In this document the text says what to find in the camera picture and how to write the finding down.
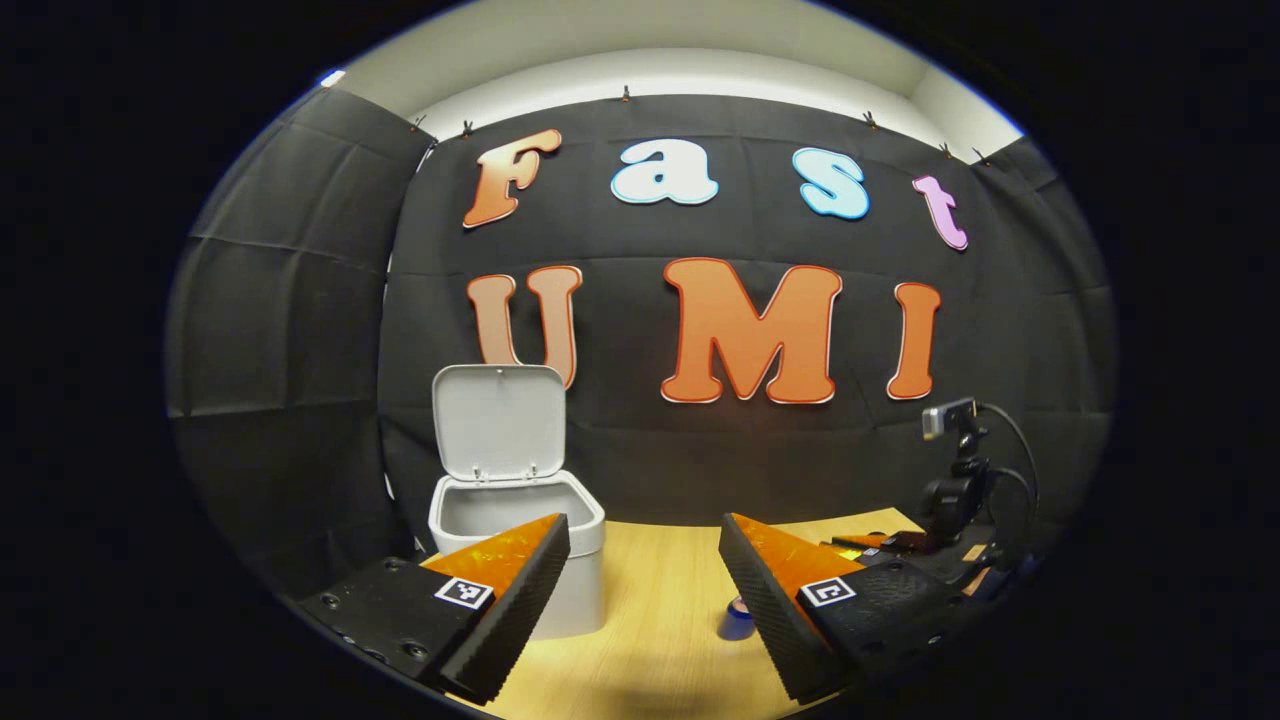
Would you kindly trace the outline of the wooden desktop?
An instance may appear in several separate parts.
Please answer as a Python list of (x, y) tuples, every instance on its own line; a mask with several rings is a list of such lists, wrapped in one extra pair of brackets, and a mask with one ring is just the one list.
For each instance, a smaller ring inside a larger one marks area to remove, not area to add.
[(605, 524), (600, 630), (532, 641), (485, 710), (503, 720), (782, 720), (801, 711), (758, 637), (717, 630), (737, 591), (717, 527)]

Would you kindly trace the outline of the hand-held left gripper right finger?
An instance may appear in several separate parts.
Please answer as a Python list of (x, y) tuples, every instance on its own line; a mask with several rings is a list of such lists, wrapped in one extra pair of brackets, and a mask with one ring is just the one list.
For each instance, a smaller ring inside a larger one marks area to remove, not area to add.
[(719, 556), (791, 700), (810, 703), (900, 674), (947, 644), (974, 605), (906, 562), (856, 562), (736, 512)]

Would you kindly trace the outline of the row of small cloth clips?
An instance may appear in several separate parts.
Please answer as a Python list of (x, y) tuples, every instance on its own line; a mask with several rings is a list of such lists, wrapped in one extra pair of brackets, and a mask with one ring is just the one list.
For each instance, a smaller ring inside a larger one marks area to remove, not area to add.
[(982, 97), (965, 88), (948, 86), (925, 91), (925, 101), (872, 88), (867, 83), (804, 88), (795, 83), (741, 82), (714, 85), (709, 79), (676, 83), (589, 82), (563, 88), (499, 88), (489, 83), (419, 109), (410, 114), (438, 138), (458, 137), (465, 122), (475, 128), (535, 111), (568, 108), (584, 102), (611, 102), (622, 106), (655, 105), (675, 97), (735, 97), (782, 102), (790, 106), (833, 113), (863, 126), (874, 124), (918, 140), (934, 150), (947, 149), (956, 159), (974, 164), (1024, 133)]

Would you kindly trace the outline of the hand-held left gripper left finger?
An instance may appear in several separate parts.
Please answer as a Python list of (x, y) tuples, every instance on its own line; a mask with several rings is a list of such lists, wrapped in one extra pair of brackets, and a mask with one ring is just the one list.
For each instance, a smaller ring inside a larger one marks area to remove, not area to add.
[(570, 556), (562, 512), (425, 562), (385, 557), (298, 610), (352, 650), (431, 691), (492, 702)]

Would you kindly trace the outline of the white desktop garbage bin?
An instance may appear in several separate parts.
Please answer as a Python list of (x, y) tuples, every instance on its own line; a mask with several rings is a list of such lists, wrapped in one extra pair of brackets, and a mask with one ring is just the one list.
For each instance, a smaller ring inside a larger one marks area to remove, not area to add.
[(431, 402), (445, 471), (428, 515), (438, 553), (562, 512), (570, 524), (570, 557), (532, 638), (600, 630), (605, 512), (564, 468), (561, 374), (536, 365), (447, 366), (433, 380)]

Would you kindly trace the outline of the black backdrop cloth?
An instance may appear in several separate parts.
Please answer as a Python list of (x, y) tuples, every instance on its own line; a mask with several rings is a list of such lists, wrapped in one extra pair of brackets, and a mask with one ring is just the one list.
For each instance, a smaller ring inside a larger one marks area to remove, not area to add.
[[(724, 260), (764, 310), (787, 270), (842, 283), (832, 400), (675, 404), (682, 258)], [(987, 163), (815, 108), (667, 95), (576, 102), (430, 143), (342, 91), (274, 120), (177, 265), (166, 410), (212, 520), (279, 592), (434, 552), (431, 382), (479, 363), (466, 284), (518, 283), (515, 352), (544, 354), (527, 277), (573, 292), (567, 468), (613, 521), (699, 527), (915, 512), (950, 448), (924, 407), (1004, 407), (1037, 461), (1033, 544), (1080, 506), (1114, 410), (1101, 251), (1028, 138)]]

